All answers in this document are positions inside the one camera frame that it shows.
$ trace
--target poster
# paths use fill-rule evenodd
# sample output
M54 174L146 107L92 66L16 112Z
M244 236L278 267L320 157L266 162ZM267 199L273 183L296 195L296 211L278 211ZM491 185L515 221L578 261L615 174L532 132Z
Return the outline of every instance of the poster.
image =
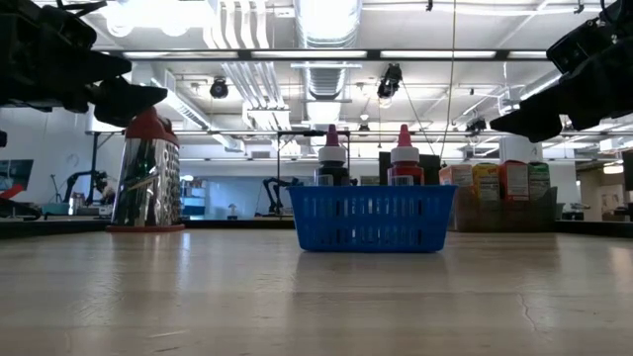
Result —
M0 160L0 192L16 184L27 190L32 169L33 159Z

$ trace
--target yellow container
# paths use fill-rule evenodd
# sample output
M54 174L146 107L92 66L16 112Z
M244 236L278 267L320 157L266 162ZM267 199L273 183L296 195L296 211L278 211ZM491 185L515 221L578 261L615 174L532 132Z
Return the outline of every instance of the yellow container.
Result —
M473 166L475 195L480 201L498 202L498 165L479 163Z

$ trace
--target label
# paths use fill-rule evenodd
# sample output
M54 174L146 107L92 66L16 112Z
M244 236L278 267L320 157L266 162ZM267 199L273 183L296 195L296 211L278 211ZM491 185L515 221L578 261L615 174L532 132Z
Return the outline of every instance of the label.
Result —
M529 196L529 183L527 179L527 165L511 164L506 167L507 172L507 192L508 196L524 197L527 200Z
M547 166L529 169L530 199L538 200L550 189L550 172Z
M498 200L498 177L484 175L479 180L479 198L483 201Z
M389 177L390 186L412 186L415 185L413 176L391 176Z
M318 186L331 187L334 185L334 176L331 174L318 175L316 177L316 184Z
M499 181L496 165L482 164L473 167L475 190L481 201L498 201Z
M473 185L473 172L470 169L453 170L453 184L459 187L470 187Z

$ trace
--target red bottle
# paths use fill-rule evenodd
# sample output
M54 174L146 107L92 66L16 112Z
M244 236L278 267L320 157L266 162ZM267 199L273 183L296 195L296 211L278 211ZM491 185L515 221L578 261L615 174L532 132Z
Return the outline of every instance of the red bottle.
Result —
M424 185L424 170L417 166L419 150L411 145L407 125L400 127L398 146L392 149L392 168L388 170L389 185Z

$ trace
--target red cap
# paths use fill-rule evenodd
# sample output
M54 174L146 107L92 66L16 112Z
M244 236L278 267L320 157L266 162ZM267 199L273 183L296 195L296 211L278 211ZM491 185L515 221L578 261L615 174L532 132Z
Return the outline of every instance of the red cap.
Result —
M171 130L171 122L158 118L154 107L138 114L132 120L126 129L126 138L164 139L178 145L178 137Z
M325 146L338 147L338 133L336 132L336 125L330 125L329 127L327 127Z
M407 124L400 126L400 134L398 135L398 147L412 147L411 135L408 133Z

